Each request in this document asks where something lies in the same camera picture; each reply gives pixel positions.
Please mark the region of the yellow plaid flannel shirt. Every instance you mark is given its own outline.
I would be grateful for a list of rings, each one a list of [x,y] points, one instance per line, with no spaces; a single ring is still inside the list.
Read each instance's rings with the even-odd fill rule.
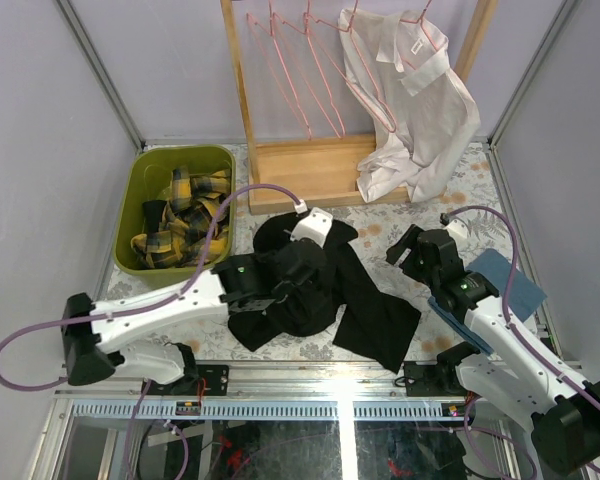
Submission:
[[[197,264],[208,231],[212,241],[206,263],[220,256],[228,246],[229,220],[223,213],[215,226],[212,218],[231,192],[231,171],[192,174],[183,165],[172,171],[166,192],[155,200],[165,200],[160,230],[145,231],[130,240],[131,249],[148,269],[193,267]]]

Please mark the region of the white shirt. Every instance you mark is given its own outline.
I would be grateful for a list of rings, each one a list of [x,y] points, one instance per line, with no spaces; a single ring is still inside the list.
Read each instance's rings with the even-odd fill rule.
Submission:
[[[365,202],[398,187],[413,202],[441,194],[480,127],[476,102],[440,51],[417,70],[402,64],[411,46],[401,14],[361,10],[355,27],[397,120],[395,133],[375,127],[376,149],[357,166],[357,188]]]

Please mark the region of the black button shirt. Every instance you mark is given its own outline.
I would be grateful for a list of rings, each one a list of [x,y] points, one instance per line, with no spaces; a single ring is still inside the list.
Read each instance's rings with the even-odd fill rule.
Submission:
[[[146,232],[148,234],[156,233],[160,230],[166,206],[167,202],[165,200],[150,200],[142,204]]]

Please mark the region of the pink hanger of plaid shirt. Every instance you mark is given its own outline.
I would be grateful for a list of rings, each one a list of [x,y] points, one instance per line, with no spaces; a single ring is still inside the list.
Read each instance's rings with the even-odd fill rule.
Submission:
[[[297,75],[304,83],[308,94],[316,103],[317,108],[320,110],[335,137],[342,139],[346,134],[346,128],[333,97],[331,85],[325,74],[321,56],[316,49],[316,43],[312,37],[311,2],[306,2],[304,10],[300,14],[300,20],[297,22],[286,19],[276,9],[274,1],[269,2],[268,8],[270,37],[283,73],[287,78],[289,89],[295,100],[294,109],[305,124],[307,137],[313,139],[315,135],[305,108],[297,96],[294,81],[291,79],[291,74],[287,69],[286,57],[279,51],[280,46],[285,50],[291,64],[297,70]]]

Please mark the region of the pink wire hanger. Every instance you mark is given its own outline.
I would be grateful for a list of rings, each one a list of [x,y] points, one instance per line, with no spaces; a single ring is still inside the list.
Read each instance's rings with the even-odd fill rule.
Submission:
[[[265,60],[269,73],[284,103],[302,129],[305,137],[308,140],[312,140],[313,130],[301,105],[300,97],[287,64],[287,58],[285,57],[287,53],[286,44],[278,35],[273,2],[269,1],[267,6],[268,19],[265,22],[250,12],[246,14],[249,31]]]

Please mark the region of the pink hanger of black shirt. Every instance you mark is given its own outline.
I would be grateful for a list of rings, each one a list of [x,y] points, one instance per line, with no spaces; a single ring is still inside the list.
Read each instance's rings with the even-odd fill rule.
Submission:
[[[355,29],[361,13],[359,2],[355,1],[351,8],[340,12],[342,17],[327,21],[316,16],[313,1],[307,1],[303,12],[303,33],[319,72],[322,72],[322,63],[314,53],[314,48],[318,49],[342,78],[350,93],[373,119],[374,126],[387,133],[395,133],[397,120],[387,103],[375,61],[366,53],[367,48]],[[316,31],[317,27],[325,27],[336,33],[342,50],[340,59],[323,42]]]

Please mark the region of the pink hanger of white shirt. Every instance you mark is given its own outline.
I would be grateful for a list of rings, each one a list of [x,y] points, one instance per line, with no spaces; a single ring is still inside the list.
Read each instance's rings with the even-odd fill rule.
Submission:
[[[417,70],[440,51],[448,53],[448,37],[427,19],[432,3],[432,0],[428,0],[419,12],[406,10],[400,17],[400,23],[407,27],[411,38],[411,46],[407,48],[407,53],[400,54],[400,60],[411,70]]]

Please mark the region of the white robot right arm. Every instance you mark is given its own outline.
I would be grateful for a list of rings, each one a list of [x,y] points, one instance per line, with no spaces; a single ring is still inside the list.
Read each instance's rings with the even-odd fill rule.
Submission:
[[[465,235],[457,220],[441,229],[411,225],[387,251],[387,262],[426,285],[464,338],[430,365],[405,363],[406,390],[485,398],[529,433],[547,466],[568,475],[600,457],[600,381],[561,360],[503,306],[496,286],[464,266],[456,242]]]

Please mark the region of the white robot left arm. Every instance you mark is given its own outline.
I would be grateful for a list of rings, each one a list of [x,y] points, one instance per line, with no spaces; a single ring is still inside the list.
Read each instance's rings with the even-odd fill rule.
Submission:
[[[186,281],[119,301],[71,296],[70,324],[62,329],[65,367],[71,386],[116,374],[149,379],[177,394],[192,392],[199,371],[191,349],[147,341],[156,330],[193,320],[226,321],[233,314],[262,312],[309,285],[327,264],[310,239],[292,241],[266,254],[234,255]]]

